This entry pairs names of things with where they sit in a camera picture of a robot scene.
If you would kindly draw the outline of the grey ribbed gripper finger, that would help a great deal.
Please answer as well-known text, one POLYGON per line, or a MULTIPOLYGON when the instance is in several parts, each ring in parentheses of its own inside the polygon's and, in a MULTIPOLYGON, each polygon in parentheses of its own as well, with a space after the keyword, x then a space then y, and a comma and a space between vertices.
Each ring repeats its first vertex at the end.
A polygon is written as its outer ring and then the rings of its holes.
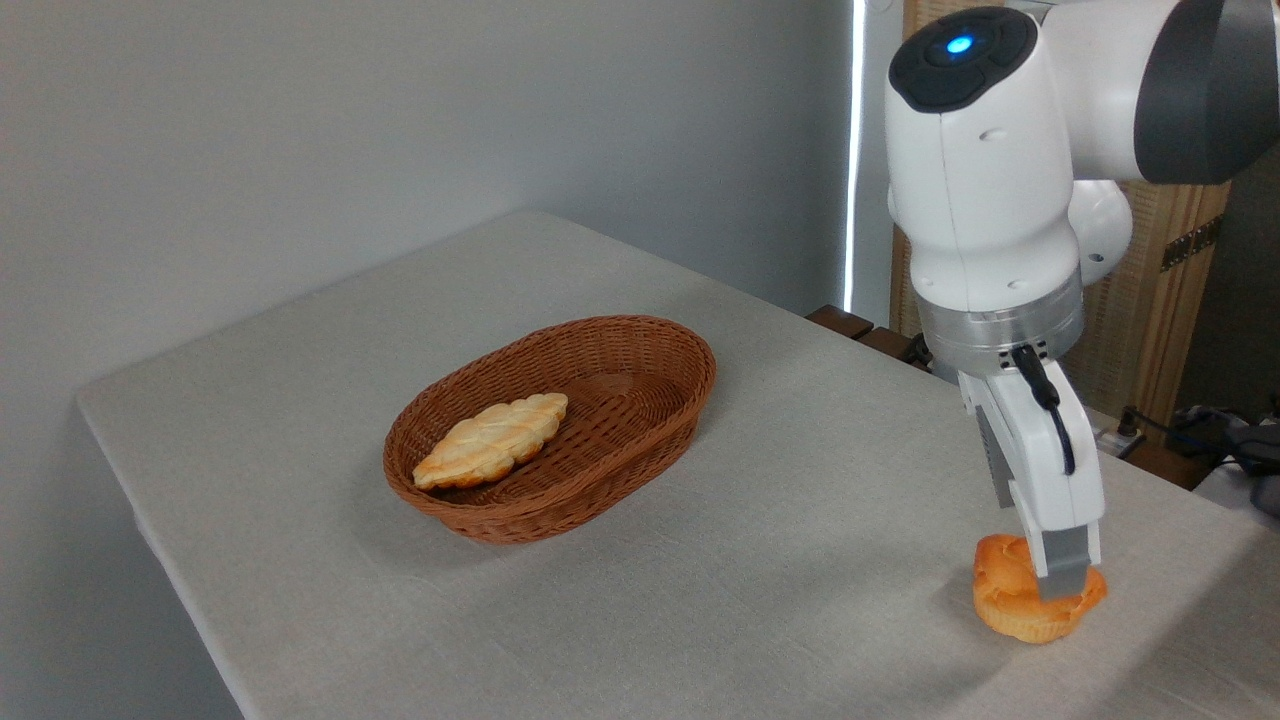
POLYGON ((1009 457, 1004 452, 1004 446, 1000 443, 998 433, 984 406, 975 406, 975 419, 980 428, 980 437, 998 506, 1001 509, 1011 509, 1015 506, 1015 498, 1012 496, 1012 482, 1015 475, 1009 462, 1009 457))
POLYGON ((1030 557, 1041 602, 1082 596, 1089 569, 1100 561, 1098 523, 1061 530, 1032 524, 1030 557))

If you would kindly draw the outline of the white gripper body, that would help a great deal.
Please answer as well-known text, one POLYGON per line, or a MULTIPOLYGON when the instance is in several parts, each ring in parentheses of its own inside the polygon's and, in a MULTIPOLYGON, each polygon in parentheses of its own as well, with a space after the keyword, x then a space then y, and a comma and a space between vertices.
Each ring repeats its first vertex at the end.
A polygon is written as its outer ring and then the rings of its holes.
POLYGON ((1025 532, 1030 525, 1061 530, 1098 521, 1105 493, 1085 410, 1057 363, 1044 364, 1050 384, 1059 392, 1055 410, 1034 400, 1016 370, 1002 375, 959 373, 966 410, 977 416, 984 406, 1015 475, 1012 496, 1025 532))

